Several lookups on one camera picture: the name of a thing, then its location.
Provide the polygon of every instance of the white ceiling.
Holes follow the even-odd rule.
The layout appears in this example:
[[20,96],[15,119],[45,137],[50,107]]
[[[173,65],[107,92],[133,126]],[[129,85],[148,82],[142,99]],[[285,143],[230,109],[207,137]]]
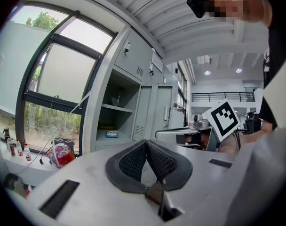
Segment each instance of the white ceiling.
[[[268,29],[261,23],[196,18],[186,0],[93,0],[132,25],[162,56],[165,64],[196,56],[217,57],[211,77],[194,66],[199,79],[261,79]],[[234,69],[242,67],[241,74]]]
[[213,17],[195,17],[186,0],[112,0],[147,28],[171,63],[216,53],[264,53],[267,29]]
[[[221,79],[263,80],[263,54],[223,53],[212,54],[210,57],[211,65],[200,65],[196,57],[191,58],[197,83]],[[241,73],[236,73],[238,68],[242,69]],[[211,74],[205,75],[205,71],[210,71]]]

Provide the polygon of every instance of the green foliage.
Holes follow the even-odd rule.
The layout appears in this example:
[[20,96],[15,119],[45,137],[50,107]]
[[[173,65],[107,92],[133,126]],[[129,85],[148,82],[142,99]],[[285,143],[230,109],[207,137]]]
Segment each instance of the green foliage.
[[32,23],[31,23],[31,18],[29,17],[29,18],[27,18],[27,20],[26,20],[26,25],[29,25],[29,26],[31,26],[32,25]]
[[[54,130],[62,123],[69,113],[46,108],[30,102],[26,102],[24,114],[25,129],[29,129],[30,117],[34,117],[34,128],[37,131],[43,131],[44,134],[53,133]],[[59,128],[58,133],[61,135],[64,131],[71,131],[79,135],[81,115],[71,114]]]
[[41,65],[36,68],[36,70],[34,72],[33,81],[36,80],[39,77],[40,71],[41,71]]
[[33,22],[30,17],[27,18],[26,24],[32,25],[33,27],[52,30],[58,25],[58,22],[59,20],[50,16],[48,12],[40,12],[38,17]]

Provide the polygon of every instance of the tree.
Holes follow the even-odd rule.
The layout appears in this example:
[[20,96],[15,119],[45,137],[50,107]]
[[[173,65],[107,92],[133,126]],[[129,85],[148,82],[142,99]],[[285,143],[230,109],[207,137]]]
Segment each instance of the tree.
[[31,19],[30,17],[27,18],[27,20],[26,20],[26,25],[30,25],[30,26],[31,26],[31,25],[32,25],[32,24],[31,24],[31,20],[32,20],[32,19]]
[[27,18],[26,24],[32,25],[33,27],[43,28],[47,30],[54,29],[57,25],[59,20],[55,17],[51,17],[48,12],[40,12],[38,17],[32,22],[31,24],[31,18]]

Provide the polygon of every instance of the small sign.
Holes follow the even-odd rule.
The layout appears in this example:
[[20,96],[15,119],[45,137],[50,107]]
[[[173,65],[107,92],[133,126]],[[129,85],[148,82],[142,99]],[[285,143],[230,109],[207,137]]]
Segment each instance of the small sign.
[[151,63],[156,66],[161,71],[161,73],[163,73],[163,63],[155,52],[152,53]]
[[220,142],[240,125],[238,116],[231,107],[228,99],[224,99],[216,106],[204,112],[203,118],[208,119],[210,124],[214,127]]

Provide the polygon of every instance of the cabinet shelf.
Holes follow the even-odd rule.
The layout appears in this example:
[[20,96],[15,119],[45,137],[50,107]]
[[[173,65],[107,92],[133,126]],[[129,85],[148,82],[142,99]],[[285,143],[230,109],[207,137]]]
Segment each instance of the cabinet shelf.
[[104,145],[119,145],[127,142],[131,142],[132,139],[118,130],[117,138],[108,138],[105,137],[105,133],[109,130],[97,130],[96,135],[96,145],[95,146],[104,146]]
[[102,104],[101,107],[112,109],[112,110],[117,110],[117,111],[129,112],[129,113],[134,112],[133,110],[130,110],[130,109],[126,109],[126,108],[122,108],[122,107],[118,107],[118,106],[113,106],[113,105],[108,105],[108,104]]

